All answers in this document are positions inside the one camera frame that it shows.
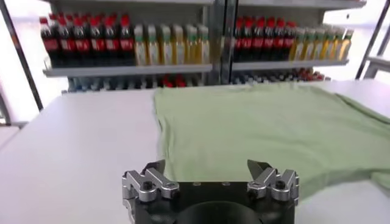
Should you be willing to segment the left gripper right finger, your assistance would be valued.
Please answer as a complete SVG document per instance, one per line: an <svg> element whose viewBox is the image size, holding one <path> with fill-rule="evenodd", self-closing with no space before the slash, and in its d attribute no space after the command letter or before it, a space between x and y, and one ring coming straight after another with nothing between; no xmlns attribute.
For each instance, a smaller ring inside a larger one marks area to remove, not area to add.
<svg viewBox="0 0 390 224"><path fill-rule="evenodd" d="M247 194L253 200L270 196L279 202L299 203L299 176L296 171L286 169L280 173L266 162L247 160L249 172L253 178L247 183Z"/></svg>

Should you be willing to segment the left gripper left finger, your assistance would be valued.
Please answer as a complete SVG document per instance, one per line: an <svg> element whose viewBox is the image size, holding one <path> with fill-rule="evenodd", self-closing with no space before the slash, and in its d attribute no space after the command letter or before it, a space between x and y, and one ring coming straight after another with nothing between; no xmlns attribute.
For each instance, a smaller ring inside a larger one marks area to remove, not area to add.
<svg viewBox="0 0 390 224"><path fill-rule="evenodd" d="M165 160L147 163L138 173L136 170L125 171L122 175L122 203L126 207L131 223L136 223L136 200L151 203L161 196L173 200L180 194L178 182L164 176Z"/></svg>

